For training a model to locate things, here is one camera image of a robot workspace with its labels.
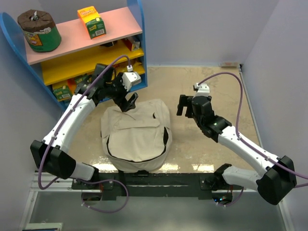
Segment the beige canvas backpack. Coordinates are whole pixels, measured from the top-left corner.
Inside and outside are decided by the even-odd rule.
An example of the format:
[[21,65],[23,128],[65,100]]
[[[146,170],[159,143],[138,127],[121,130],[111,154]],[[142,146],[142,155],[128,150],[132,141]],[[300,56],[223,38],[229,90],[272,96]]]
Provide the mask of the beige canvas backpack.
[[103,153],[120,171],[159,169],[172,144],[170,111],[161,99],[139,102],[127,112],[117,106],[101,117]]

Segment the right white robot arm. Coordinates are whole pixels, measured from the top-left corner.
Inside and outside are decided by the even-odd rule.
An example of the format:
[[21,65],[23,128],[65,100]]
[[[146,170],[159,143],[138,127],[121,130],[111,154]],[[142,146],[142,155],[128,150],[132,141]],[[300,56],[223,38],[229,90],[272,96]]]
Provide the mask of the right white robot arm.
[[252,141],[236,133],[236,128],[225,118],[214,113],[210,96],[179,97],[177,115],[192,118],[202,133],[241,157],[253,169],[240,169],[231,164],[223,164],[208,181],[212,190],[226,189],[238,185],[257,191],[269,204],[277,205],[295,186],[296,177],[293,161],[287,157],[277,157]]

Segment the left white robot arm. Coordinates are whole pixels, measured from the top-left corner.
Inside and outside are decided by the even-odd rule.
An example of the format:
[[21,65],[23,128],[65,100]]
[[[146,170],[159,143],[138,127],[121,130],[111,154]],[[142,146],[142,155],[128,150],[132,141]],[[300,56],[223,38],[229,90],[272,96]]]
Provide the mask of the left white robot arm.
[[126,95],[132,86],[141,83],[140,75],[129,71],[113,77],[114,71],[113,67],[97,64],[94,73],[77,85],[55,127],[41,141],[32,142],[30,150],[38,170],[62,179],[82,179],[89,189],[99,185],[98,169],[77,162],[68,155],[68,151],[83,121],[103,99],[112,99],[122,112],[135,108],[137,93],[129,99]]

